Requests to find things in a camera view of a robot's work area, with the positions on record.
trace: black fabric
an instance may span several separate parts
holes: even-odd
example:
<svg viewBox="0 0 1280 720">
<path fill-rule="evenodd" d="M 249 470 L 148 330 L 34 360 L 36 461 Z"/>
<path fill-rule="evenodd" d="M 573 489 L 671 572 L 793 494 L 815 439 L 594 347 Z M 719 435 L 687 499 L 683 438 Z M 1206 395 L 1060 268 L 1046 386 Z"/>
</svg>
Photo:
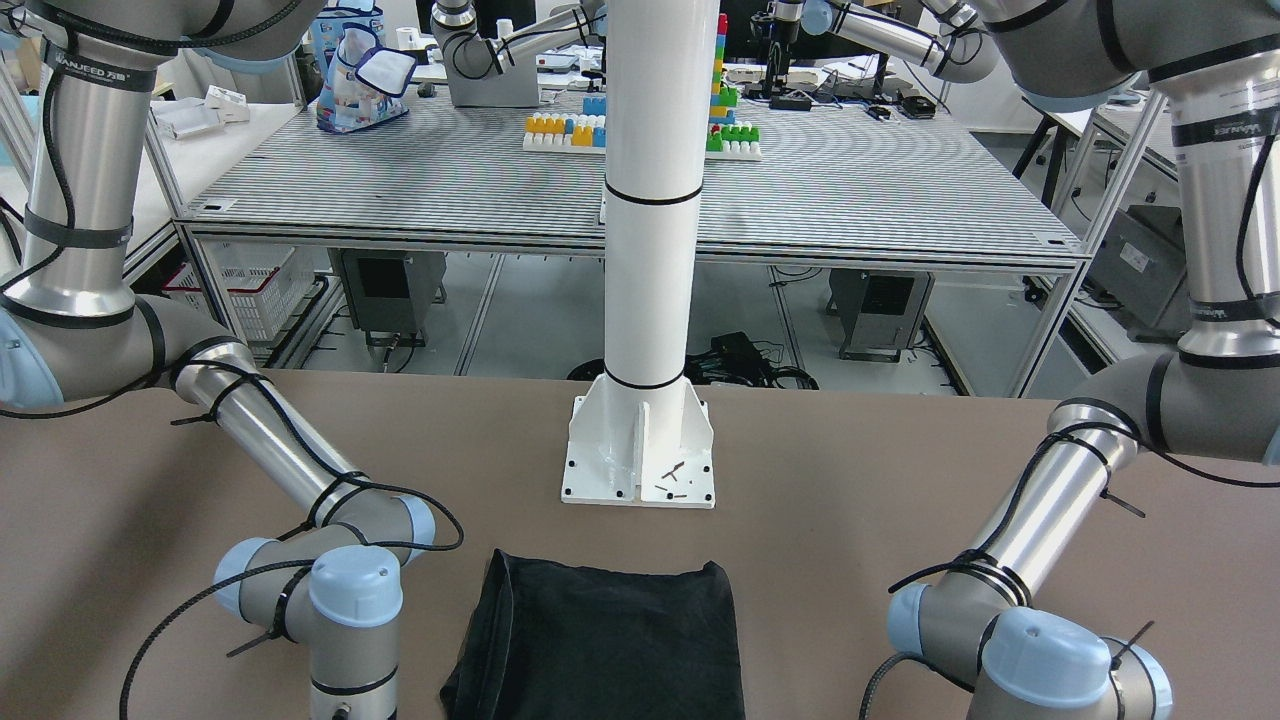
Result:
<svg viewBox="0 0 1280 720">
<path fill-rule="evenodd" d="M 449 720 L 741 720 L 728 577 L 568 568 L 494 551 Z"/>
</svg>

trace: black monitor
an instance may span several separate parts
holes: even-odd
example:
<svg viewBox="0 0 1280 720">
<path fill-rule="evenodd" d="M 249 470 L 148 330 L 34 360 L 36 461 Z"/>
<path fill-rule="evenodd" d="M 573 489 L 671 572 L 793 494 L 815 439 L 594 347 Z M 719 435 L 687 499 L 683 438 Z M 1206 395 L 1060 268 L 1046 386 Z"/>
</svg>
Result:
<svg viewBox="0 0 1280 720">
<path fill-rule="evenodd" d="M 768 0 L 721 0 L 721 13 L 728 15 L 728 36 L 724 38 L 724 60 L 737 63 L 756 63 L 764 56 L 760 41 L 751 35 L 751 15 L 768 9 Z M 915 26 L 920 22 L 919 0 L 904 0 L 891 3 L 900 13 L 899 19 Z M 815 60 L 828 58 L 852 58 L 856 55 L 874 55 L 876 50 L 850 42 L 831 33 L 809 35 L 800 31 L 800 38 L 791 45 L 791 64 L 814 64 Z"/>
<path fill-rule="evenodd" d="M 431 31 L 431 8 L 435 0 L 417 0 L 417 24 L 422 32 Z M 480 37 L 498 37 L 499 18 L 511 18 L 516 29 L 538 22 L 538 5 L 534 0 L 475 0 L 476 22 Z"/>
</svg>

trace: brown tabletop surface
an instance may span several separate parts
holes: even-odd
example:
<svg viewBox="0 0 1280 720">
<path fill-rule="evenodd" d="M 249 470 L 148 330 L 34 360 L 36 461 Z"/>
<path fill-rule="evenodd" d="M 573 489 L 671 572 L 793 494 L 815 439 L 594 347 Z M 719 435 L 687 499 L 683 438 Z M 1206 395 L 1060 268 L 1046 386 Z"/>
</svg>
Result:
<svg viewBox="0 0 1280 720">
<path fill-rule="evenodd" d="M 700 388 L 716 427 L 718 507 L 563 505 L 564 382 L 274 373 L 328 439 L 379 482 L 428 491 L 467 543 L 404 571 L 401 717 L 440 717 L 494 547 L 639 573 L 714 560 L 737 609 L 748 715 L 855 717 L 892 650 L 884 588 L 968 547 L 1043 434 L 1047 402 Z M 210 583 L 232 544 L 303 512 L 191 407 L 134 393 L 58 421 L 0 421 L 0 717 L 116 717 L 150 629 Z M 1201 465 L 1249 479 L 1276 473 Z M 1114 483 L 1037 605 L 1143 641 L 1178 717 L 1280 715 L 1280 492 L 1213 486 L 1144 456 Z M 133 717 L 305 717 L 307 651 L 214 601 L 142 665 Z M 961 719 L 966 696 L 895 670 L 877 719 Z M 608 717 L 602 710 L 600 717 Z"/>
</svg>

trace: white cylindrical column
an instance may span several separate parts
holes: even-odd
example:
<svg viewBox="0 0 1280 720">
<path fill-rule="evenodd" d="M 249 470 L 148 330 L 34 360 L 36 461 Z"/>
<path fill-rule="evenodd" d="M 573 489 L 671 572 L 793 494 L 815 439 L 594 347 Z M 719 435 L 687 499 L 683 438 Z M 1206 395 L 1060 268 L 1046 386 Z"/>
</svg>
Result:
<svg viewBox="0 0 1280 720">
<path fill-rule="evenodd" d="M 682 374 L 718 17 L 716 0 L 609 4 L 607 375 L 570 429 L 570 502 L 713 505 Z"/>
</svg>

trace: white crate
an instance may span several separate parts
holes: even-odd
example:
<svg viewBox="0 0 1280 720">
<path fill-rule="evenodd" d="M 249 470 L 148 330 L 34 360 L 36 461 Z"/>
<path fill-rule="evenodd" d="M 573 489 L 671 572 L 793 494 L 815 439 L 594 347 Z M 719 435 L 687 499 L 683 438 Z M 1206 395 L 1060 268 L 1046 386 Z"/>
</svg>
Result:
<svg viewBox="0 0 1280 720">
<path fill-rule="evenodd" d="M 223 268 L 223 287 L 244 328 L 244 340 L 274 340 L 315 281 L 303 254 L 278 245 L 223 243 L 211 250 Z M 200 278 L 189 264 L 178 268 L 161 291 L 209 311 Z"/>
</svg>

